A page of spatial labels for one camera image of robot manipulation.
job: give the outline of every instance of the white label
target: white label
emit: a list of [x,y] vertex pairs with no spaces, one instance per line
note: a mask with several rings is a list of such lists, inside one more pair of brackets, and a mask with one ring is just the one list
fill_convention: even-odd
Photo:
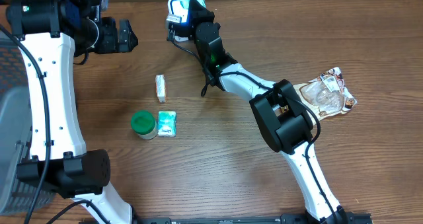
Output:
[[324,79],[323,80],[323,83],[326,85],[326,87],[328,88],[328,90],[330,92],[338,91],[339,90],[338,82],[336,82],[336,79],[333,76],[331,76],[331,77],[329,77],[327,79]]

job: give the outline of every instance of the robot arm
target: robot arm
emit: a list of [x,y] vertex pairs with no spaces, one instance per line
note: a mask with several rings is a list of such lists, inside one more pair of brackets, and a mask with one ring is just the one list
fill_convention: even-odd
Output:
[[330,191],[317,162],[314,144],[309,145],[313,129],[310,115],[314,114],[300,106],[297,102],[300,98],[289,81],[265,81],[226,53],[219,36],[220,25],[213,20],[212,12],[197,0],[190,0],[187,23],[180,23],[175,15],[167,17],[167,40],[173,41],[175,36],[193,40],[206,83],[250,103],[265,142],[273,151],[280,152],[291,167],[303,193],[310,223],[347,223],[345,211]]
[[44,99],[38,74],[21,50],[28,76],[32,109],[31,162],[19,164],[17,178],[83,205],[99,223],[132,223],[135,212],[110,183],[110,161],[105,150],[88,151],[81,135],[73,88],[73,58],[88,53],[130,52],[137,38],[128,20],[101,18],[108,0],[12,0],[7,19],[12,35],[35,58],[46,85],[52,140],[48,175],[46,163]]

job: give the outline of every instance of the transparent plastic bag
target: transparent plastic bag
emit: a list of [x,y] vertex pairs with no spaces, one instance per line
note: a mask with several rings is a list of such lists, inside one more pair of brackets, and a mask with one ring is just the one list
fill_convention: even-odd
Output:
[[294,85],[301,100],[322,120],[328,116],[345,114],[357,104],[357,100],[345,87],[338,67],[329,69],[316,79]]

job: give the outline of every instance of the jar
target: jar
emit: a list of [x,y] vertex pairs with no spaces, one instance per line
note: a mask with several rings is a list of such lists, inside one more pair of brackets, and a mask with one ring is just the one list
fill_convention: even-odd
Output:
[[132,129],[142,139],[153,139],[157,135],[157,122],[148,111],[139,111],[132,116]]

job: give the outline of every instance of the wood grain surface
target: wood grain surface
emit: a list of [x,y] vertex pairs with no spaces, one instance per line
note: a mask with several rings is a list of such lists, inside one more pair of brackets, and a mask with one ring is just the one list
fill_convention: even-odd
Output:
[[[262,78],[303,83],[339,66],[359,104],[322,121],[316,152],[329,186],[347,211],[371,213],[374,223],[423,223],[423,0],[210,1],[208,9],[225,49]],[[248,103],[215,87],[200,97],[200,65],[166,42],[166,3],[112,3],[107,15],[130,19],[139,46],[90,55],[74,80],[87,149],[108,151],[121,197],[142,217],[302,213],[297,182]],[[165,104],[156,74],[167,80]],[[130,127],[138,110],[176,111],[177,136],[141,140]],[[70,203],[58,196],[31,223]],[[78,207],[58,223],[90,218]]]

